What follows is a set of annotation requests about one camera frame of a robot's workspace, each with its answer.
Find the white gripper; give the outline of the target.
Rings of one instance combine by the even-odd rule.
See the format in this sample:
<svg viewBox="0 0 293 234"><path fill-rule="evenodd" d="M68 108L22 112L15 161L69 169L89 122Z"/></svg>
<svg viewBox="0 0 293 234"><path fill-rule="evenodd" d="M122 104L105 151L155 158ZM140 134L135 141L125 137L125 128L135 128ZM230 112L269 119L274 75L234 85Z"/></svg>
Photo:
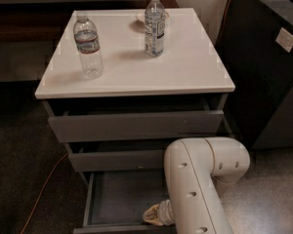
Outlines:
<svg viewBox="0 0 293 234"><path fill-rule="evenodd" d="M154 226L173 225L175 223L175 218L173 215L171 201L167 199L161 201L159 205L155 204L151 206L144 212L143 218L147 223Z"/></svg>

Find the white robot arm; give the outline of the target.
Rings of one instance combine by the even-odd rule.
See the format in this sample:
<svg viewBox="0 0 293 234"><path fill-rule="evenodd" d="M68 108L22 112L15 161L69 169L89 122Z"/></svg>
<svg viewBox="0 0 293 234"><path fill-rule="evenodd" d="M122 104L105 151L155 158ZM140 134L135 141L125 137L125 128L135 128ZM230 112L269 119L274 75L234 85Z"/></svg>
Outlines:
<svg viewBox="0 0 293 234"><path fill-rule="evenodd" d="M246 147L233 138L173 141L164 154L169 198L146 210L144 222L174 225L178 234L233 234L220 198L249 166Z"/></svg>

